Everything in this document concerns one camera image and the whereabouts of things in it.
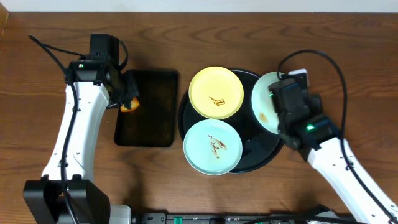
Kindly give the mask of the green and orange sponge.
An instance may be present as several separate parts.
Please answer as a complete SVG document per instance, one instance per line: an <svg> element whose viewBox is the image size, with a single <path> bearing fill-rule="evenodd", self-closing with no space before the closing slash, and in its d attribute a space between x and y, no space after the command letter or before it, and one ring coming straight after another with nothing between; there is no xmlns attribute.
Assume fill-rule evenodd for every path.
<svg viewBox="0 0 398 224"><path fill-rule="evenodd" d="M122 104L120 107L120 111L122 113L131 112L137 109L139 105L140 105L139 101L137 100L136 97L134 97L132 101L130 101L129 103Z"/></svg>

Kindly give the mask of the pale green plate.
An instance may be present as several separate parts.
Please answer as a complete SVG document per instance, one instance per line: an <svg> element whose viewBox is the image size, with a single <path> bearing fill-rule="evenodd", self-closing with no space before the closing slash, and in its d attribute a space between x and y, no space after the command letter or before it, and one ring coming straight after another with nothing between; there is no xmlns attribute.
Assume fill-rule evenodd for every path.
<svg viewBox="0 0 398 224"><path fill-rule="evenodd" d="M255 83L251 93L253 113L259 124L267 131L278 134L279 119L272 102L273 94L269 85L279 81L277 72L270 72L261 76Z"/></svg>

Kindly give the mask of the yellow plate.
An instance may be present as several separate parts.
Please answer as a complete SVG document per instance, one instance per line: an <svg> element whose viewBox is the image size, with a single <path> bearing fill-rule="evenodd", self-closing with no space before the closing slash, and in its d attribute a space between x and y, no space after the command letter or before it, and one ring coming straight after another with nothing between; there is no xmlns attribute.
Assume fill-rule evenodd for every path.
<svg viewBox="0 0 398 224"><path fill-rule="evenodd" d="M191 80L188 97L197 113L208 119L226 119L234 115L244 99L241 80L230 69L207 67Z"/></svg>

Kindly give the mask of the light blue plate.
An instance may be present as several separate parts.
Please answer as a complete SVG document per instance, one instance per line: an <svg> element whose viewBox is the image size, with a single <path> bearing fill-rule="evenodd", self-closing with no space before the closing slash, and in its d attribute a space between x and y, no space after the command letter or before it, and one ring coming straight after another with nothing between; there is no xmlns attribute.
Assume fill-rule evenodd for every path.
<svg viewBox="0 0 398 224"><path fill-rule="evenodd" d="M183 139L188 163L206 175L223 175L232 171L243 154L238 132L228 123L205 119L194 124Z"/></svg>

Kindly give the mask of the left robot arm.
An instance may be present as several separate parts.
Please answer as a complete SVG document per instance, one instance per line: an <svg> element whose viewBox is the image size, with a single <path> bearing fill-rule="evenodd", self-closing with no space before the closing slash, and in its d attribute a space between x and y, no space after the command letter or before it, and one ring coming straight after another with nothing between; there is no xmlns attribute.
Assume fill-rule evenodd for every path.
<svg viewBox="0 0 398 224"><path fill-rule="evenodd" d="M61 68L66 103L52 155L39 180L28 180L23 198L37 223L132 223L131 207L113 205L94 183L98 133L106 109L130 112L139 106L134 77L123 72L124 42L110 34L92 34L88 54L64 67L53 46L30 39Z"/></svg>

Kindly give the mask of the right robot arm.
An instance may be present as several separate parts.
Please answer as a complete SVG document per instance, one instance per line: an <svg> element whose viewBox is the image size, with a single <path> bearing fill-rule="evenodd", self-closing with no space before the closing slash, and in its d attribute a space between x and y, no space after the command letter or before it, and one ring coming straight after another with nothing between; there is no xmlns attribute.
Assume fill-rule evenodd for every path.
<svg viewBox="0 0 398 224"><path fill-rule="evenodd" d="M285 145L298 151L362 223L397 223L397 205L359 163L341 130L323 113L319 95L294 78L269 85Z"/></svg>

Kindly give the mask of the black rectangular water tray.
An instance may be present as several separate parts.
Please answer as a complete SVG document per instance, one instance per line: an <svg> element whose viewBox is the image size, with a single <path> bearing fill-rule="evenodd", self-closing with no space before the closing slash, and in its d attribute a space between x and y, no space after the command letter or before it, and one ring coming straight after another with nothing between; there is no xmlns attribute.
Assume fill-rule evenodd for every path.
<svg viewBox="0 0 398 224"><path fill-rule="evenodd" d="M119 112L114 134L118 146L169 147L174 141L178 72L129 70L139 92L139 106Z"/></svg>

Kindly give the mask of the black round tray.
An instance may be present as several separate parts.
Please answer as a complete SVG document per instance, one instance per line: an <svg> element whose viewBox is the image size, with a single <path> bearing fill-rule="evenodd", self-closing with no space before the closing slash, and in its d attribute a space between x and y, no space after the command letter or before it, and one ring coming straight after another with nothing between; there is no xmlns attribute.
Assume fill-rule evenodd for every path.
<svg viewBox="0 0 398 224"><path fill-rule="evenodd" d="M244 99L240 109L231 117L217 119L230 124L239 134L243 144L243 154L237 166L228 173L244 173L256 170L267 164L282 148L282 140L263 128L256 119L251 105L251 93L260 78L247 70L230 69L241 80ZM178 128L182 140L187 131L205 118L195 111L188 97L188 90L181 102L178 115Z"/></svg>

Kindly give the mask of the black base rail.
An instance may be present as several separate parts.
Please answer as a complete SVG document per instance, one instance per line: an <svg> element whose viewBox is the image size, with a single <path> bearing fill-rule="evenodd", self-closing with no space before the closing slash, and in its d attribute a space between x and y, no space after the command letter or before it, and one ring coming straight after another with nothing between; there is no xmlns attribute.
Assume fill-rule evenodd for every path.
<svg viewBox="0 0 398 224"><path fill-rule="evenodd" d="M259 224L294 224L294 223L327 223L318 220L276 219L278 215L209 215L209 214L167 214L142 213L134 214L132 224L244 224L256 221Z"/></svg>

